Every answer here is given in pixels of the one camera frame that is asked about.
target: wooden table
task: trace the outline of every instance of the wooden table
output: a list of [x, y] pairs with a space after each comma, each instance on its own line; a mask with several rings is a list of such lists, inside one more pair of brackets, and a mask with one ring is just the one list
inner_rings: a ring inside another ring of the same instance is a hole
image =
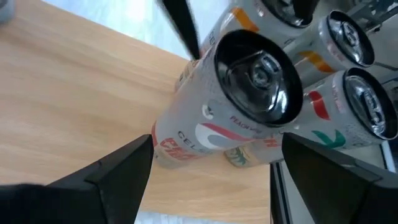
[[[186, 60], [39, 0], [0, 26], [0, 183], [47, 184], [149, 133]], [[143, 210], [268, 223], [269, 168], [154, 163]]]

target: orange stripe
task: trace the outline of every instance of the orange stripe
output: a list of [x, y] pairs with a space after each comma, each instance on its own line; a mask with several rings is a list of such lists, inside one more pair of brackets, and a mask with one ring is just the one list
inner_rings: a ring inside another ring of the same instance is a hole
[[250, 20], [249, 16], [239, 7], [234, 7], [231, 13], [239, 21], [241, 26], [252, 32], [259, 32], [259, 28]]
[[298, 53], [303, 55], [308, 61], [310, 61], [319, 71], [321, 72], [335, 72], [320, 55], [313, 51], [303, 51]]

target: red stripe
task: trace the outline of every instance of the red stripe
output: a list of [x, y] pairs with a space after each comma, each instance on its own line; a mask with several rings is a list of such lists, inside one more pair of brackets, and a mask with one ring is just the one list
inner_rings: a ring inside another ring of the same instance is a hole
[[318, 115], [318, 117], [330, 121], [329, 114], [326, 110], [326, 106], [323, 102], [321, 94], [317, 91], [311, 91], [308, 95], [312, 100], [313, 109], [315, 110], [315, 113]]
[[152, 125], [152, 129], [150, 131], [150, 133], [152, 135], [152, 140], [154, 142], [154, 147], [157, 146], [157, 138], [156, 138], [155, 126], [156, 126], [156, 121], [155, 121], [154, 125]]
[[231, 132], [230, 130], [227, 130], [225, 128], [219, 127], [217, 125], [211, 124], [211, 123], [203, 123], [203, 126], [206, 126], [207, 128], [210, 128], [211, 130], [222, 134], [223, 136], [232, 139], [232, 140], [236, 140], [236, 141], [252, 141], [253, 139], [249, 139], [249, 138], [245, 138], [242, 137], [236, 133]]

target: wooden surface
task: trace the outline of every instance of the wooden surface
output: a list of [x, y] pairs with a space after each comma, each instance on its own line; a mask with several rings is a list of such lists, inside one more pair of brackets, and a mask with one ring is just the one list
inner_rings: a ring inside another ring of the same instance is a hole
[[[38, 0], [0, 26], [0, 184], [47, 184], [144, 133], [186, 60]], [[156, 163], [143, 210], [268, 223], [269, 168]]]

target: can lid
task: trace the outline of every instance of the can lid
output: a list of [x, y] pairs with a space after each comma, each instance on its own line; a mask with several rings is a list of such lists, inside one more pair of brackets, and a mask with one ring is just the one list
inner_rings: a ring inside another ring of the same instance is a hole
[[312, 18], [309, 21], [305, 21], [304, 19], [297, 17], [291, 1], [262, 0], [262, 3], [278, 19], [292, 27], [304, 28], [312, 22]]
[[363, 69], [346, 71], [343, 79], [348, 103], [365, 128], [381, 139], [398, 134], [398, 120], [394, 106], [381, 84]]
[[331, 38], [351, 61], [363, 67], [374, 63], [372, 44], [352, 18], [343, 12], [332, 11], [327, 21]]
[[215, 64], [225, 95], [248, 118], [283, 125], [300, 113], [299, 75], [272, 41], [246, 30], [230, 32], [218, 44]]

